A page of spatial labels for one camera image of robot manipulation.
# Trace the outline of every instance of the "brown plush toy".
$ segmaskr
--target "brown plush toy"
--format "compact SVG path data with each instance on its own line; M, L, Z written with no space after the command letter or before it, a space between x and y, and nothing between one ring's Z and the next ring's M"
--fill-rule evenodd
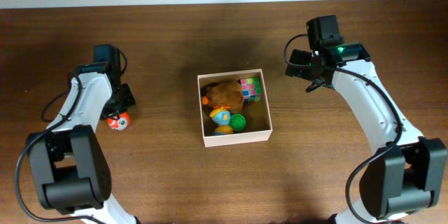
M243 89L237 81L221 83L206 88L206 96L202 104L211 108L225 107L231 113L239 113L243 109Z

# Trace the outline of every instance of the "toy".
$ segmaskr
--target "toy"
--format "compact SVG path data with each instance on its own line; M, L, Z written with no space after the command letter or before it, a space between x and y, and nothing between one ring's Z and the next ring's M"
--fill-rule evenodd
M229 125L230 112L225 108L215 108L210 113L210 118L218 125Z
M124 130L130 123L131 120L126 112L121 113L118 119L107 118L107 124L112 130Z
M243 109L244 98L242 87L237 81L228 81L214 87L206 88L206 96L202 104L211 108L225 107L232 113L239 113Z
M229 125L218 126L215 129L215 132L213 133L213 135L215 135L215 136L223 136L223 135L226 135L226 134L233 134L233 129Z
M244 102L259 102L263 94L259 78L241 79Z
M234 131L242 131L246 126L246 119L241 114L234 114L230 117L229 125Z

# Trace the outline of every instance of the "colorful cube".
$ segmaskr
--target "colorful cube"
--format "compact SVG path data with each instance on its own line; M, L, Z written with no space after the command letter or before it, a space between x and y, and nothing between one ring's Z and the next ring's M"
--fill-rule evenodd
M240 80L243 88L244 102L259 102L263 94L259 78L245 78Z

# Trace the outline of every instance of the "pink and green cube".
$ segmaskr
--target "pink and green cube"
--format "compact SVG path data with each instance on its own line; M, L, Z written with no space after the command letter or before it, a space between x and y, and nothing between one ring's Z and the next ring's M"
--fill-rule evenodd
M244 102L259 102L263 94L259 78L241 79L243 87Z

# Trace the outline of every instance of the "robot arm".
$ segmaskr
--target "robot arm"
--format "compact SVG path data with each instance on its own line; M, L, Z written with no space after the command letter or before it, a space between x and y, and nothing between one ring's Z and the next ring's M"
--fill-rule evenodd
M359 43L344 44L334 15L308 21L307 30L313 53L294 50L289 62L285 55L289 65L286 75L312 81L307 92L321 86L338 91L367 135L372 153L383 154L368 165L360 180L361 197L353 209L363 220L347 209L333 215L330 222L390 222L434 207L447 161L447 149L441 140L425 139L406 119L381 84L364 47ZM398 122L391 107L399 117ZM386 151L386 146L398 135L398 124L402 126L401 137L396 146Z
M103 223L139 223L111 194L111 173L95 136L100 118L119 116L135 104L128 86L120 82L119 50L96 46L94 63L77 67L75 74L78 78L71 80L59 115L47 127L51 131L28 152L39 202L45 209L91 216ZM64 118L72 107L71 115ZM31 134L28 141L37 134ZM68 157L76 165L58 167Z

